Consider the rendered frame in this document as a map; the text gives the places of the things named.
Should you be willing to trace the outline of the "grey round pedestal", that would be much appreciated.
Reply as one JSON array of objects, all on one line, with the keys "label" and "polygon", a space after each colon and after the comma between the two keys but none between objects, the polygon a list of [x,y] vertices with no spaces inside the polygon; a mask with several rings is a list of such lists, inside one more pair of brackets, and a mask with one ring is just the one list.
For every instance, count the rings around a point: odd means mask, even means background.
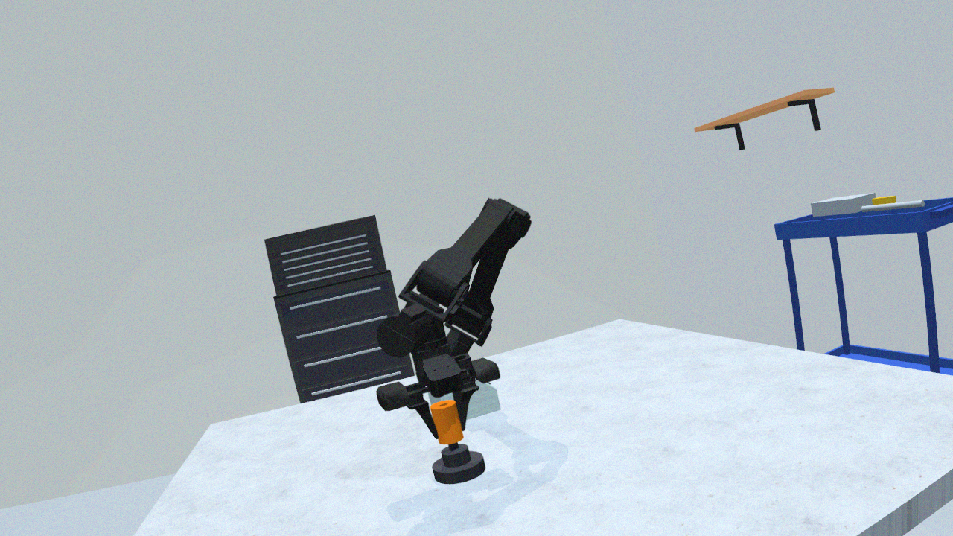
[{"label": "grey round pedestal", "polygon": [[442,457],[433,463],[433,477],[440,484],[463,484],[476,479],[485,471],[481,453],[468,451],[466,444],[449,444],[442,449]]}]

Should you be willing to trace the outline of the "orange knob with d-shaped hole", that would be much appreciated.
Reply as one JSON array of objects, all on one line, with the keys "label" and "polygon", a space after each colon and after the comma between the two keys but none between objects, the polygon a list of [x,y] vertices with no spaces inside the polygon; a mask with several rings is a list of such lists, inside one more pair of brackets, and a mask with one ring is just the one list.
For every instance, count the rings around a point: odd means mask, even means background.
[{"label": "orange knob with d-shaped hole", "polygon": [[463,440],[462,423],[454,400],[440,401],[431,405],[433,423],[439,435],[439,444],[455,444]]}]

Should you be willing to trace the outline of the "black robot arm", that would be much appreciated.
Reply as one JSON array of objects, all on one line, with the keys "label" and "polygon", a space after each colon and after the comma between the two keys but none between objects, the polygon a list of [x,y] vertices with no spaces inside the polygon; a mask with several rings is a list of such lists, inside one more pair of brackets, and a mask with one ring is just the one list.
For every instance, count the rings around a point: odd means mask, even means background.
[{"label": "black robot arm", "polygon": [[[392,357],[408,355],[424,343],[444,338],[444,326],[450,329],[446,336],[450,349],[447,344],[440,346],[440,354],[432,357],[427,351],[418,353],[418,379],[421,385],[427,384],[433,397],[462,391],[462,381],[474,375],[468,351],[474,342],[482,347],[489,336],[494,311],[491,292],[509,249],[528,233],[530,218],[528,211],[503,198],[488,198],[453,246],[439,249],[418,266],[398,297],[407,302],[405,308],[379,325],[379,347]],[[412,291],[415,286],[420,294]],[[445,313],[439,304],[448,308]]]}]

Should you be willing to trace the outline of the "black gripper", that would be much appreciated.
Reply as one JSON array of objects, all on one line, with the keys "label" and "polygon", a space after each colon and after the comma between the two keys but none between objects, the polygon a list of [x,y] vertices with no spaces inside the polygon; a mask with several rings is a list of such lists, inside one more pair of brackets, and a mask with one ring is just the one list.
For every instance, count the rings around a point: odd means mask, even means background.
[{"label": "black gripper", "polygon": [[[445,344],[447,344],[450,349],[450,344],[448,344],[446,336],[438,340],[433,340],[432,342],[424,343],[418,349],[415,349],[411,352],[412,358],[414,359],[415,374],[417,378],[418,353],[427,351],[428,357],[439,355],[439,347]],[[484,384],[489,383],[489,381],[494,381],[501,378],[498,365],[495,362],[487,360],[485,357],[480,357],[478,360],[473,360],[472,366],[474,369],[474,375],[470,377],[470,379],[462,381],[462,391],[453,392],[453,399],[455,399],[457,412],[459,412],[460,423],[462,423],[462,431],[465,431],[469,400],[471,399],[474,391],[479,390],[479,386],[476,386],[474,383],[474,381],[476,381],[475,379],[481,381],[481,383]],[[427,384],[421,385],[419,379],[417,383],[411,384],[411,386],[402,386],[400,381],[396,381],[396,383],[394,381],[394,383],[386,384],[385,386],[379,386],[377,388],[378,403],[385,412],[403,408],[405,406],[407,406],[409,410],[415,409],[420,417],[423,418],[424,423],[433,434],[433,437],[435,437],[436,440],[439,440],[438,430],[436,429],[435,423],[433,423],[430,405],[424,399],[424,393],[430,392],[429,388],[425,386],[427,386]]]}]

